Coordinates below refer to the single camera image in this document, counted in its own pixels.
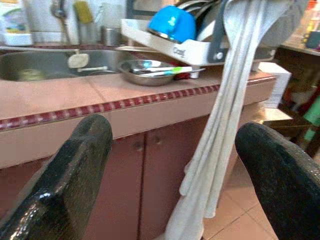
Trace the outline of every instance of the pink tiled countertop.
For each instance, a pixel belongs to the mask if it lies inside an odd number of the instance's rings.
[[[208,115],[222,67],[198,79],[147,87],[121,74],[37,82],[0,80],[0,169],[54,154],[85,116],[102,114],[115,139]],[[276,77],[253,72],[244,104],[269,98]]]

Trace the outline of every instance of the sponge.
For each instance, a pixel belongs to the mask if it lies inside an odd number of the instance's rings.
[[[80,23],[89,24],[93,22],[94,19],[86,1],[77,0],[73,6]]]

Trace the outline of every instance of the bottle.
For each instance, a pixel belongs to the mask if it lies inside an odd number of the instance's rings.
[[[33,44],[22,0],[0,0],[0,21],[4,44],[29,46]]]

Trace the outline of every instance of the kitchen sink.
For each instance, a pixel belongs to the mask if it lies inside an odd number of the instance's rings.
[[[42,79],[61,79],[119,73],[118,64],[125,60],[136,59],[132,54],[114,50],[87,50],[89,63],[85,68],[107,66],[107,71],[82,71],[68,67],[72,52],[14,52],[0,55],[0,79],[21,80],[22,73],[38,73]]]

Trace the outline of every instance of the faucet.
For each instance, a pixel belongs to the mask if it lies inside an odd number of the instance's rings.
[[[50,11],[54,17],[60,20],[62,32],[66,37],[67,44],[70,45],[70,36],[66,24],[67,12],[65,10],[65,0],[52,0]]]

